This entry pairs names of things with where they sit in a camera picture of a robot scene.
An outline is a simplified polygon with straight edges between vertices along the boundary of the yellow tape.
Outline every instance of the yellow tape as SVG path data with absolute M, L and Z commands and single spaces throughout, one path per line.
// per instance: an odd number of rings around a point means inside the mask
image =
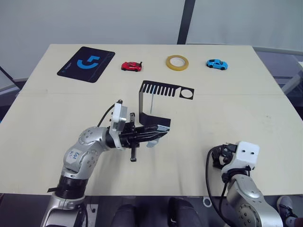
M 172 58 L 181 58 L 185 62 L 185 64 L 182 65 L 182 66 L 175 66 L 175 65 L 173 65 L 173 64 L 170 63 L 170 60 Z M 166 65 L 171 70 L 182 71 L 182 70 L 185 70 L 188 67 L 188 60 L 185 57 L 181 56 L 181 55 L 172 55 L 172 56 L 167 57 L 167 59 L 166 59 Z

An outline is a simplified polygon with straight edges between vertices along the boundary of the blue logo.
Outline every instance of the blue logo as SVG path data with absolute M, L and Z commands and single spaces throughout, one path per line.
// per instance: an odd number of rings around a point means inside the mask
M 88 62 L 92 62 L 93 60 L 99 60 L 100 57 L 97 57 L 97 56 L 90 56 L 89 59 L 87 60 Z M 85 69 L 85 70 L 88 70 L 88 69 L 92 69 L 94 67 L 96 67 L 97 65 L 99 65 L 99 63 L 92 63 L 90 65 L 83 65 L 83 61 L 82 60 L 78 60 L 77 61 L 77 66 L 81 69 Z

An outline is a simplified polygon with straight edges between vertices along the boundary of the black mouse pad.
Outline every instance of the black mouse pad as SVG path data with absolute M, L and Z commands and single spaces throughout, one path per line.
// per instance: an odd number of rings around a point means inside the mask
M 114 55 L 115 52 L 83 46 L 57 72 L 57 75 L 95 83 Z

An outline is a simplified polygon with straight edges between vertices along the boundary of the wall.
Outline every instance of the wall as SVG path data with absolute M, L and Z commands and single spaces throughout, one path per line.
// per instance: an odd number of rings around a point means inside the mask
M 187 43 L 303 51 L 303 1 L 196 1 Z
M 176 44 L 185 0 L 2 0 L 0 66 L 26 79 L 49 44 Z

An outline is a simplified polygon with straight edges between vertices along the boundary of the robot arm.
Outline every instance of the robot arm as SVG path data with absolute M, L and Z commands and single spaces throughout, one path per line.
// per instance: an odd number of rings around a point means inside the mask
M 222 145 L 212 152 L 213 166 L 221 169 L 222 180 L 228 183 L 226 198 L 239 214 L 240 226 L 282 227 L 278 212 L 264 200 L 262 192 L 250 177 L 258 153 L 258 145 L 244 141 L 238 145 Z
M 103 151 L 131 148 L 131 161 L 134 162 L 140 142 L 148 141 L 148 147 L 151 147 L 169 131 L 169 127 L 161 125 L 135 127 L 134 113 L 130 114 L 128 123 L 126 115 L 127 107 L 119 100 L 115 103 L 110 127 L 86 129 L 76 144 L 67 150 L 58 186 L 48 190 L 53 194 L 41 227 L 81 226 L 86 212 L 83 206 L 86 185 Z

